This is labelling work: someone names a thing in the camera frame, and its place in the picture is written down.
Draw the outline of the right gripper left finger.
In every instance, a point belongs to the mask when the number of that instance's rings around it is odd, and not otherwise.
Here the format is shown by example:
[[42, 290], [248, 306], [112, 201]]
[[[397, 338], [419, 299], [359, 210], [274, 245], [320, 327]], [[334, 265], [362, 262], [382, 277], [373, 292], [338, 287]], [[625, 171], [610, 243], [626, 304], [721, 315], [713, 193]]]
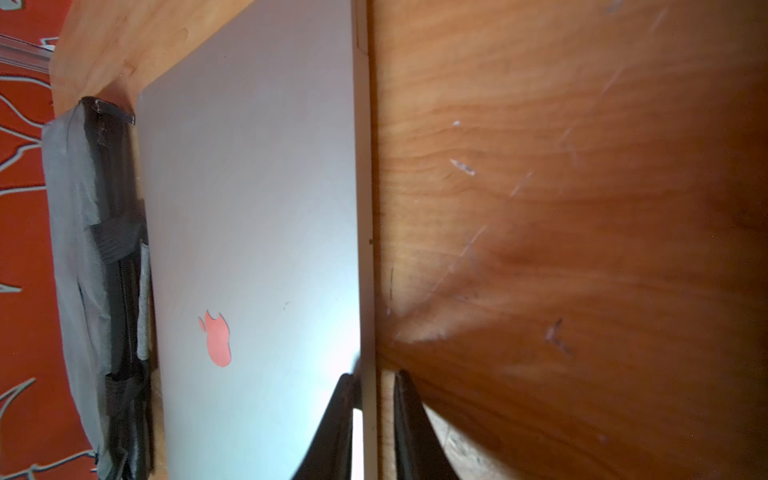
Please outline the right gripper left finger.
[[360, 381], [342, 374], [293, 480], [350, 480], [353, 413], [360, 408]]

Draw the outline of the silver laptop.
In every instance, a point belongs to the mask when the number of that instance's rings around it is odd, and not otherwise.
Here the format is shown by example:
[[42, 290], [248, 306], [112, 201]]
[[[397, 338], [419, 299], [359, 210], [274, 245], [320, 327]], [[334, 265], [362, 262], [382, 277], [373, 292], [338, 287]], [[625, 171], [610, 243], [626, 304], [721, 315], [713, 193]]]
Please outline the silver laptop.
[[367, 6], [256, 1], [136, 102], [167, 471], [379, 475]]

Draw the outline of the grey zippered laptop bag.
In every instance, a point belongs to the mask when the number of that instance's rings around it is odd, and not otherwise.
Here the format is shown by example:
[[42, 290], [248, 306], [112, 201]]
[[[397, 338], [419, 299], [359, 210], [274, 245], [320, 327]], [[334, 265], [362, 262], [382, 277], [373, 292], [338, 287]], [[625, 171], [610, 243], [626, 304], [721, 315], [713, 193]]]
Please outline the grey zippered laptop bag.
[[42, 134], [62, 351], [101, 479], [145, 479], [152, 469], [142, 307], [148, 248], [133, 122], [88, 96]]

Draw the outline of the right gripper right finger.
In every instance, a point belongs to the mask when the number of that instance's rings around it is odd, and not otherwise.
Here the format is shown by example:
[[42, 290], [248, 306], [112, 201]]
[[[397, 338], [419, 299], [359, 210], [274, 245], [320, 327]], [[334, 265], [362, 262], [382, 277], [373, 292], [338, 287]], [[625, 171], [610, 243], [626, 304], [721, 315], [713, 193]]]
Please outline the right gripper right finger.
[[405, 370], [395, 375], [393, 407], [397, 478], [459, 480], [426, 414], [418, 390]]

